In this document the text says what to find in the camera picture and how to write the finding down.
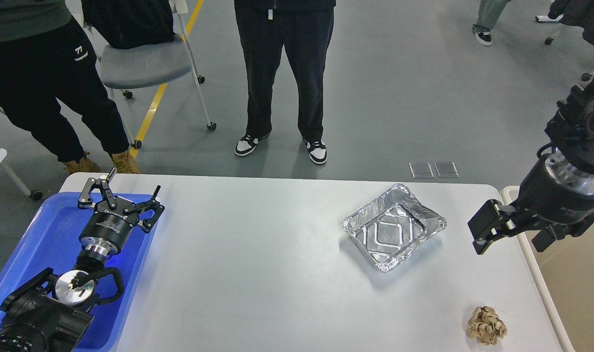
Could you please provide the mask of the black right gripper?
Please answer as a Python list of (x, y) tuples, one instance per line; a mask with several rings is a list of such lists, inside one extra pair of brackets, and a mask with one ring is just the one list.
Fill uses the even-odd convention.
[(577, 169), (561, 152), (555, 152), (538, 159), (515, 201), (504, 205), (489, 199), (467, 225), (475, 252), (482, 255), (493, 242), (525, 230), (541, 230), (532, 243), (537, 252), (544, 252), (566, 236), (578, 238), (593, 223), (594, 174)]

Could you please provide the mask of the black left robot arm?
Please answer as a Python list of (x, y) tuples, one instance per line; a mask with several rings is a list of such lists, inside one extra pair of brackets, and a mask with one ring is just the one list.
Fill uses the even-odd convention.
[(159, 187), (114, 194), (115, 173), (38, 210), (0, 274), (0, 352), (105, 352), (119, 338), (165, 206)]

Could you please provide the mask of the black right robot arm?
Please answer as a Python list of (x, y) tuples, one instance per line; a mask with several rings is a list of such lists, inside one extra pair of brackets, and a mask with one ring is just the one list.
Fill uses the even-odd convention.
[(543, 252), (594, 223), (594, 73), (557, 107), (545, 128), (550, 142), (538, 150), (518, 198), (509, 205), (489, 199), (467, 223), (477, 254), (527, 230), (536, 230), (532, 243)]

